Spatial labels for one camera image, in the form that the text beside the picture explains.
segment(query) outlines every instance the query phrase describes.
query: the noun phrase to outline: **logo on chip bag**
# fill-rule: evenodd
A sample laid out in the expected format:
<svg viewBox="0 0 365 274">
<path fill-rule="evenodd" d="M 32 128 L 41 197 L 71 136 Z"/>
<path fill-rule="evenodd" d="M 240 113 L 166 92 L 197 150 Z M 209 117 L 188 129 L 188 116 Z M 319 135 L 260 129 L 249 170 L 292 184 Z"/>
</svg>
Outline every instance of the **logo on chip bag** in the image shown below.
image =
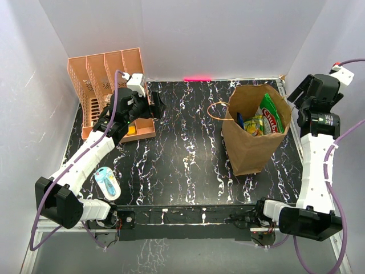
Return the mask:
<svg viewBox="0 0 365 274">
<path fill-rule="evenodd" d="M 268 111 L 266 108 L 262 108 L 262 115 L 264 118 L 264 122 L 269 122 L 269 126 L 271 129 L 271 133 L 275 133 L 275 132 L 279 132 L 278 131 L 278 126 L 276 124 L 276 119 L 275 117 L 270 113 L 270 111 Z"/>
</svg>

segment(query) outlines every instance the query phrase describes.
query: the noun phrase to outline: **bag handle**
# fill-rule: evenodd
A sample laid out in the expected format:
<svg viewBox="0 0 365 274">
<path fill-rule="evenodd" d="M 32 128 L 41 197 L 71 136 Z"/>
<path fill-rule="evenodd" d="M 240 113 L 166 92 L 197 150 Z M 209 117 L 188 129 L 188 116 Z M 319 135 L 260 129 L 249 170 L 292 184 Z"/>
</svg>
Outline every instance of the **bag handle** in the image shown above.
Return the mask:
<svg viewBox="0 0 365 274">
<path fill-rule="evenodd" d="M 213 106 L 216 106 L 217 104 L 226 104 L 228 107 L 229 107 L 229 103 L 226 103 L 226 102 L 223 102 L 223 101 L 219 101 L 217 103 L 213 103 L 211 104 L 207 109 L 206 109 L 206 112 L 208 113 L 208 115 L 210 117 L 212 117 L 213 119 L 217 119 L 217 120 L 220 120 L 220 121 L 229 121 L 229 120 L 234 120 L 233 118 L 219 118 L 219 117 L 215 117 L 213 116 L 212 114 L 209 113 L 209 109 Z"/>
</svg>

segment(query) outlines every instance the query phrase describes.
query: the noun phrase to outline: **yellow object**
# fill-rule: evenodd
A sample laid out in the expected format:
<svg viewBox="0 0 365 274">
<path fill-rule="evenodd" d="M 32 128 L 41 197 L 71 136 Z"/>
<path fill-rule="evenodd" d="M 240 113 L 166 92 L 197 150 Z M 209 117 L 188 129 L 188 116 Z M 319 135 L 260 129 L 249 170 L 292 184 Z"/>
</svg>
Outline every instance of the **yellow object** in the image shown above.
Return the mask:
<svg viewBox="0 0 365 274">
<path fill-rule="evenodd" d="M 128 127 L 128 133 L 127 133 L 127 135 L 133 135 L 133 134 L 135 134 L 136 133 L 136 127 L 135 127 L 135 125 L 134 124 L 132 124 L 132 125 L 130 125 L 129 127 Z"/>
</svg>

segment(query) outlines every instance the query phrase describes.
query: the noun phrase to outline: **green chip bag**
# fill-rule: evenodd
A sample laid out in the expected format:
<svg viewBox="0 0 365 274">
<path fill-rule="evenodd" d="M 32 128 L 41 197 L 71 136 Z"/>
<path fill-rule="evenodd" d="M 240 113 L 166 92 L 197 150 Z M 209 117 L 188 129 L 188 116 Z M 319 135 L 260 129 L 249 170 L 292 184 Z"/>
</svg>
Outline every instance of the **green chip bag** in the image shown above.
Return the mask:
<svg viewBox="0 0 365 274">
<path fill-rule="evenodd" d="M 270 98 L 270 95 L 266 93 L 260 103 L 260 106 L 256 112 L 256 115 L 262 115 L 263 117 L 263 134 L 271 134 L 275 132 L 283 133 L 284 128 L 280 121 L 279 113 L 274 105 L 274 102 Z"/>
</svg>

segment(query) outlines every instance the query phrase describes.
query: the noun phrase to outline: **orange dish rack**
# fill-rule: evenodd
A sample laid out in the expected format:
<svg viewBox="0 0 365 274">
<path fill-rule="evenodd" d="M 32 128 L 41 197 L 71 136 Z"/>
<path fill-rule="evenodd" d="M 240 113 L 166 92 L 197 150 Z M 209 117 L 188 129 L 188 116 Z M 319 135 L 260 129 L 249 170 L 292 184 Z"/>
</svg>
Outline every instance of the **orange dish rack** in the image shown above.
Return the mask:
<svg viewBox="0 0 365 274">
<path fill-rule="evenodd" d="M 139 48 L 69 58 L 67 70 L 83 111 L 83 140 L 89 136 L 94 123 L 98 121 L 101 111 L 107 104 L 108 95 L 115 89 L 115 71 L 125 71 L 129 75 L 144 74 Z M 126 87 L 122 77 L 118 78 L 118 87 Z M 156 136 L 152 118 L 136 119 L 129 127 L 129 133 L 121 142 Z"/>
</svg>

